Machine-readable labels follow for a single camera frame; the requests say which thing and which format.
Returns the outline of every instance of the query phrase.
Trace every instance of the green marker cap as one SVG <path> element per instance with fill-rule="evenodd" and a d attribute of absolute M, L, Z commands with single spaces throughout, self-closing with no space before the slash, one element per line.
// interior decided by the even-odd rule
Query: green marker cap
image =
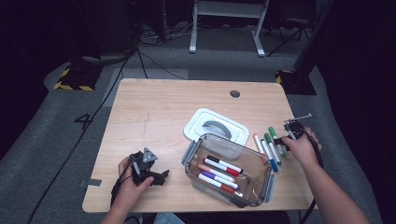
<path fill-rule="evenodd" d="M 276 136 L 276 133 L 275 133 L 275 130 L 274 130 L 273 127 L 270 126 L 269 131 L 270 131 L 270 134 L 271 134 L 272 136 Z"/>
<path fill-rule="evenodd" d="M 267 141 L 268 144 L 272 143 L 271 137 L 270 137 L 270 135 L 269 135 L 268 133 L 266 133 L 266 134 L 264 135 L 264 137 L 265 137 L 265 141 Z"/>

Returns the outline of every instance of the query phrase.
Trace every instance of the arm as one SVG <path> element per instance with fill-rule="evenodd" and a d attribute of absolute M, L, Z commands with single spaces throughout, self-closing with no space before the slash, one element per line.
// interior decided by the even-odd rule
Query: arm
<path fill-rule="evenodd" d="M 124 170 L 128 160 L 129 158 L 127 157 L 119 164 L 119 175 Z M 131 176 L 132 169 L 127 169 L 124 180 L 120 186 L 120 191 L 117 194 L 117 198 L 110 207 L 110 211 L 108 211 L 102 220 L 102 224 L 124 223 L 125 218 L 128 216 L 132 208 L 137 204 L 140 196 L 154 180 L 153 177 L 149 177 L 138 187 L 132 180 Z"/>
<path fill-rule="evenodd" d="M 318 143 L 311 129 L 305 128 L 305 130 Z M 314 149 L 305 134 L 297 140 L 288 137 L 283 137 L 282 140 L 301 164 L 309 188 L 326 223 L 369 223 L 355 202 L 320 167 Z"/>

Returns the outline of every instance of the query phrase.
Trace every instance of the plastic container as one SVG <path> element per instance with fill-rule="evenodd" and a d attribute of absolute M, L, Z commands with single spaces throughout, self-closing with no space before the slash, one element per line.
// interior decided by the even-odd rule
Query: plastic container
<path fill-rule="evenodd" d="M 215 166 L 203 163 L 208 156 L 230 163 L 243 170 L 242 174 L 231 175 Z M 271 175 L 271 166 L 268 159 L 262 154 L 247 147 L 236 144 L 212 133 L 202 135 L 197 141 L 192 141 L 182 158 L 186 175 L 191 179 L 192 185 L 225 203 L 238 207 L 258 206 L 268 202 L 271 198 L 274 176 Z M 198 174 L 202 170 L 198 167 L 203 164 L 212 170 L 221 172 L 234 179 L 239 186 L 233 193 L 220 189 L 201 178 Z"/>

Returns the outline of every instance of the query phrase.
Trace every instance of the table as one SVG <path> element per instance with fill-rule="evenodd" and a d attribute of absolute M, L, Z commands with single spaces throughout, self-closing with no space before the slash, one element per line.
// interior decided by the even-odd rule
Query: table
<path fill-rule="evenodd" d="M 263 4 L 244 4 L 244 3 L 229 3 L 229 2 L 211 2 L 211 1 L 194 1 L 194 9 L 192 15 L 192 32 L 190 41 L 190 53 L 196 52 L 197 44 L 197 22 L 198 15 L 207 16 L 225 16 L 225 17 L 242 17 L 259 19 L 256 31 L 251 31 L 257 53 L 260 57 L 264 57 L 264 49 L 262 42 L 259 39 L 259 34 L 262 29 L 265 12 L 267 10 L 268 1 L 265 0 Z"/>
<path fill-rule="evenodd" d="M 230 91 L 239 91 L 234 98 Z M 292 118 L 289 103 L 277 83 L 124 79 L 106 126 L 92 179 L 83 202 L 86 212 L 107 212 L 118 164 L 131 153 L 148 147 L 158 156 L 151 171 L 170 170 L 163 186 L 151 186 L 134 212 L 191 212 L 234 210 L 307 209 L 313 196 L 304 172 L 290 152 L 276 174 L 271 202 L 243 209 L 223 203 L 195 189 L 184 172 L 181 158 L 190 144 L 183 129 L 199 108 L 208 108 L 245 125 L 250 132 L 246 147 L 257 150 L 252 135 L 273 126 L 286 135 L 283 120 Z"/>

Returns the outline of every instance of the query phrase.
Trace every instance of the person's right hand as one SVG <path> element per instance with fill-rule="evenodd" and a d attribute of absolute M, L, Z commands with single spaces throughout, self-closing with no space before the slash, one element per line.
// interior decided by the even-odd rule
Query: person's right hand
<path fill-rule="evenodd" d="M 318 144 L 318 149 L 321 150 L 321 144 L 315 136 L 314 132 L 308 127 L 305 127 L 306 132 L 311 135 Z M 282 137 L 282 141 L 290 148 L 291 153 L 296 160 L 303 166 L 318 165 L 318 159 L 311 142 L 304 133 L 299 139 L 292 140 L 288 137 Z"/>

